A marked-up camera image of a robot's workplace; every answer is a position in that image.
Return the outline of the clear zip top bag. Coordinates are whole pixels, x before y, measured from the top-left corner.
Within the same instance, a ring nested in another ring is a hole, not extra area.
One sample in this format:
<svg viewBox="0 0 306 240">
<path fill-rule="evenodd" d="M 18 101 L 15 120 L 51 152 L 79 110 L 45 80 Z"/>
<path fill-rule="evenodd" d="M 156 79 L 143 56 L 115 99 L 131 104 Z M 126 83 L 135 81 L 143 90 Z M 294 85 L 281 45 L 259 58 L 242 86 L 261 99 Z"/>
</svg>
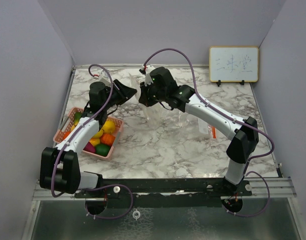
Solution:
<svg viewBox="0 0 306 240">
<path fill-rule="evenodd" d="M 162 122 L 162 116 L 163 116 L 162 106 L 159 103 L 157 103 L 153 106 L 146 107 L 145 105 L 139 103 L 139 99 L 141 95 L 140 82 L 137 80 L 136 77 L 134 77 L 131 74 L 129 74 L 129 78 L 130 78 L 131 87 L 137 90 L 137 93 L 134 96 L 135 96 L 136 102 L 139 104 L 143 112 L 143 116 L 145 117 L 148 126 L 151 129 L 157 129 Z"/>
</svg>

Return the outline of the yellow toy lemon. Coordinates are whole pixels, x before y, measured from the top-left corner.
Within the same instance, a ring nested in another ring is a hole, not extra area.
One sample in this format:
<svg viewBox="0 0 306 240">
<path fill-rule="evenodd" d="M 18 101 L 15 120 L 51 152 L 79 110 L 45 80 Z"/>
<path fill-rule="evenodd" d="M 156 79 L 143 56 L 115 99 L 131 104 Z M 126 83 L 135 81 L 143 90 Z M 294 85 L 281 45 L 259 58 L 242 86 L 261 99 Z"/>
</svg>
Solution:
<svg viewBox="0 0 306 240">
<path fill-rule="evenodd" d="M 73 124 L 72 124 L 72 126 L 71 126 L 71 128 L 70 128 L 70 131 L 71 131 L 71 132 L 72 132 L 72 131 L 75 129 L 75 127 L 79 124 L 79 121 L 80 121 L 80 119 L 81 119 L 81 116 L 82 116 L 82 113 L 81 113 L 81 112 L 79 112 L 79 111 L 75 112 L 74 118 L 73 118 Z"/>
</svg>

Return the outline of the pink plastic basket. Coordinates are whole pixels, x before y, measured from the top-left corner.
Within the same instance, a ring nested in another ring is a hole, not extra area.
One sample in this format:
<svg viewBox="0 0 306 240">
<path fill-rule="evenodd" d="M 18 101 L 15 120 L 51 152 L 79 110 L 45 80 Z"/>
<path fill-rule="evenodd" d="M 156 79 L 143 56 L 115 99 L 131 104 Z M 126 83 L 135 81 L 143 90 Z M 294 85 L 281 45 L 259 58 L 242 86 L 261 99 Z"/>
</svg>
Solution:
<svg viewBox="0 0 306 240">
<path fill-rule="evenodd" d="M 78 117 L 81 116 L 82 112 L 82 108 L 71 108 L 64 118 L 60 129 L 57 130 L 53 137 L 55 143 L 59 144 L 69 137 L 69 134 L 78 124 Z M 82 152 L 101 160 L 109 160 L 118 144 L 123 129 L 123 120 L 109 116 L 102 129 L 88 141 Z"/>
</svg>

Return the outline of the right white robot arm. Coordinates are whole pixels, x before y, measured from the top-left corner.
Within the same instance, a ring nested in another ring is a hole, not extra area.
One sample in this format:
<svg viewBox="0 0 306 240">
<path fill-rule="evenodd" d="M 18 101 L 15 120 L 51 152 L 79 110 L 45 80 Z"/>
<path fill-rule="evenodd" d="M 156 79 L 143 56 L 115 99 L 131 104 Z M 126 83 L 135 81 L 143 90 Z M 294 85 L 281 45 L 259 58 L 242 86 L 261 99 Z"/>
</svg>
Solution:
<svg viewBox="0 0 306 240">
<path fill-rule="evenodd" d="M 140 83 L 139 103 L 146 107 L 167 103 L 172 110 L 178 109 L 212 125 L 230 140 L 226 150 L 229 164 L 222 189 L 229 196 L 239 192 L 246 162 L 259 142 L 257 121 L 230 114 L 207 101 L 194 88 L 177 85 L 165 67 L 142 67 L 139 71 L 145 76 Z"/>
</svg>

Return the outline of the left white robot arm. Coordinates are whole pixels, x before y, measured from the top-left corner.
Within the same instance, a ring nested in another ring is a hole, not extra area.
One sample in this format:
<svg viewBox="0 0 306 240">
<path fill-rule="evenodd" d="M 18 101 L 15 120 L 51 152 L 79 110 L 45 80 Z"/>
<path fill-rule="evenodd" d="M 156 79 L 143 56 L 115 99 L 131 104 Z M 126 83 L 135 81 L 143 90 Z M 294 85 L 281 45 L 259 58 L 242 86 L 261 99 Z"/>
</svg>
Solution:
<svg viewBox="0 0 306 240">
<path fill-rule="evenodd" d="M 89 140 L 102 128 L 107 111 L 131 99 L 137 90 L 115 79 L 111 86 L 97 81 L 89 87 L 89 101 L 75 129 L 55 147 L 46 147 L 41 154 L 39 185 L 52 192 L 73 194 L 86 188 L 90 196 L 99 197 L 104 186 L 90 173 L 82 181 L 78 156 Z"/>
</svg>

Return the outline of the yellow orange toy pepper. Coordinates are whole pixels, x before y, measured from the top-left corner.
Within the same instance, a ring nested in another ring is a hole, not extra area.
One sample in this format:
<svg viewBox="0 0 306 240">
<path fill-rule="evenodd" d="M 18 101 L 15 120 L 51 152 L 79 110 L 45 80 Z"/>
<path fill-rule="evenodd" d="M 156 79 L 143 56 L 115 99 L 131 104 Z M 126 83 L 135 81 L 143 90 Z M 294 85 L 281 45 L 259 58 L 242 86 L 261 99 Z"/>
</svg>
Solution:
<svg viewBox="0 0 306 240">
<path fill-rule="evenodd" d="M 99 144 L 101 143 L 101 140 L 100 140 L 100 138 L 91 138 L 91 139 L 89 140 L 89 143 L 90 143 L 93 147 L 95 147 L 95 146 L 97 146 L 97 145 L 99 145 Z"/>
</svg>

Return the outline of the green toy lime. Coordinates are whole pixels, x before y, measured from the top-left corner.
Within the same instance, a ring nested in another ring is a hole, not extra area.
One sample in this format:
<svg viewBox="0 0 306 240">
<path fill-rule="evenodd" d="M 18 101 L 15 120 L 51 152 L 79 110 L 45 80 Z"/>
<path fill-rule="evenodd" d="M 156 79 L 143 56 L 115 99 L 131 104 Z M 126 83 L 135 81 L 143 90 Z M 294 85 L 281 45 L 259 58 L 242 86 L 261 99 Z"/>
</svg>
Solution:
<svg viewBox="0 0 306 240">
<path fill-rule="evenodd" d="M 102 157 L 106 157 L 111 150 L 111 147 L 109 145 L 103 143 L 97 144 L 94 148 L 95 148 L 95 153 Z"/>
</svg>

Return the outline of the purple toy sweet potato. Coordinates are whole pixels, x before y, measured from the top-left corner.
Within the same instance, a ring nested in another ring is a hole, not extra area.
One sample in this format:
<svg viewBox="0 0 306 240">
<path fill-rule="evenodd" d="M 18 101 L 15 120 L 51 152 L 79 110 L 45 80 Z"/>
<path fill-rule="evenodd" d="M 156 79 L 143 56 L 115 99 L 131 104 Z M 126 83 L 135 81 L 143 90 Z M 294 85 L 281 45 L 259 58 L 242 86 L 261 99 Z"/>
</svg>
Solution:
<svg viewBox="0 0 306 240">
<path fill-rule="evenodd" d="M 92 154 L 95 154 L 95 153 L 96 153 L 95 147 L 94 147 L 90 142 L 88 142 L 88 143 L 86 144 L 86 146 L 84 147 L 83 150 L 86 151 L 86 152 L 92 153 Z"/>
</svg>

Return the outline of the small whiteboard wooden frame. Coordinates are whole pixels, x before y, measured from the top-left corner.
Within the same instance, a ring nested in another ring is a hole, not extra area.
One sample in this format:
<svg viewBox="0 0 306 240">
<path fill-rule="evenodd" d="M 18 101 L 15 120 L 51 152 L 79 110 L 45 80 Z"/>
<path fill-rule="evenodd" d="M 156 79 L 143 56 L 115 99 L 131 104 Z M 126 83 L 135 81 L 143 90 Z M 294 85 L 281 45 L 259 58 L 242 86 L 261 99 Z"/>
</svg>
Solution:
<svg viewBox="0 0 306 240">
<path fill-rule="evenodd" d="M 222 83 L 255 83 L 259 80 L 259 48 L 212 46 L 209 48 L 209 80 Z"/>
</svg>

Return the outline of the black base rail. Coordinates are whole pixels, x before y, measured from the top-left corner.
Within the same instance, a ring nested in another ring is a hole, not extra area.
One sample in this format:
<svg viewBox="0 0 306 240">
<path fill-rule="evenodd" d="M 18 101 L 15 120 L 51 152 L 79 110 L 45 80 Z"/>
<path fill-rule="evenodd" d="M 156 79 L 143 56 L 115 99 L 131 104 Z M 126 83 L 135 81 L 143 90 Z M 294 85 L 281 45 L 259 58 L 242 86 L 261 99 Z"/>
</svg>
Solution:
<svg viewBox="0 0 306 240">
<path fill-rule="evenodd" d="M 220 207 L 222 198 L 251 196 L 250 183 L 237 186 L 223 178 L 100 179 L 98 190 L 82 190 L 75 198 L 112 209 Z"/>
</svg>

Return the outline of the aluminium frame rail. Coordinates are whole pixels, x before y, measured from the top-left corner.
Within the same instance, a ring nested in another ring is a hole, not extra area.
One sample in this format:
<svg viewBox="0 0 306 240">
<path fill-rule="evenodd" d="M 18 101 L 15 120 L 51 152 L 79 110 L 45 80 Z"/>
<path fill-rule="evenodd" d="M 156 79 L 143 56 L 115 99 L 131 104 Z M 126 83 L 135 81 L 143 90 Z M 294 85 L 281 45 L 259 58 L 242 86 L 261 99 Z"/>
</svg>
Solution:
<svg viewBox="0 0 306 240">
<path fill-rule="evenodd" d="M 259 177 L 246 178 L 251 186 L 252 196 L 249 198 L 265 199 L 268 190 L 271 198 L 296 198 L 297 193 L 290 177 L 266 177 L 265 182 Z"/>
</svg>

